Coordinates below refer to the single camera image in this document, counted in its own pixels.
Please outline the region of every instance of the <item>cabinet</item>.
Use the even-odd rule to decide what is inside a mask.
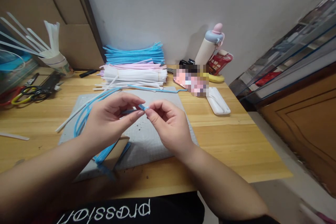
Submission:
[[[259,112],[336,198],[336,73]]]

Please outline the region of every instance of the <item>person's right hand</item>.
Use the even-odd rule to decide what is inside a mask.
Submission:
[[[194,147],[187,117],[183,110],[167,100],[149,105],[145,114],[158,132],[163,145],[177,158],[185,157]]]

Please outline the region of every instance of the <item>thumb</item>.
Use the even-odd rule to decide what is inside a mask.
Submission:
[[[128,114],[113,123],[115,126],[117,126],[117,130],[120,131],[120,133],[122,134],[144,114],[145,113],[142,110],[134,111],[131,114]]]
[[[156,113],[153,109],[146,109],[145,110],[146,116],[153,124],[154,128],[157,132],[159,132],[165,125],[165,121]]]

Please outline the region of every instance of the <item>wooden desk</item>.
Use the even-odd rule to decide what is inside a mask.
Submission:
[[[0,111],[1,132],[30,137],[27,142],[0,137],[0,172],[57,146],[61,134],[55,129],[70,115],[77,97],[93,93],[94,84],[101,79],[96,75],[81,79],[77,73],[64,81],[53,99]],[[171,74],[167,85],[179,87]],[[210,86],[218,88],[231,109],[230,115],[214,115],[206,98],[188,92],[178,94],[200,146],[248,182],[291,176],[229,87],[225,83]],[[196,189],[174,157],[120,171],[118,175],[120,180],[116,184],[104,176],[71,184],[59,200],[71,207],[104,198],[151,197]]]

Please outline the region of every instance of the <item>person's left hand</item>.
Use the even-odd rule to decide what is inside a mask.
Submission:
[[[93,105],[80,137],[102,151],[115,143],[127,128],[144,115],[142,110],[128,115],[122,112],[133,107],[139,109],[138,105],[143,103],[144,100],[130,93],[120,92],[108,96]]]

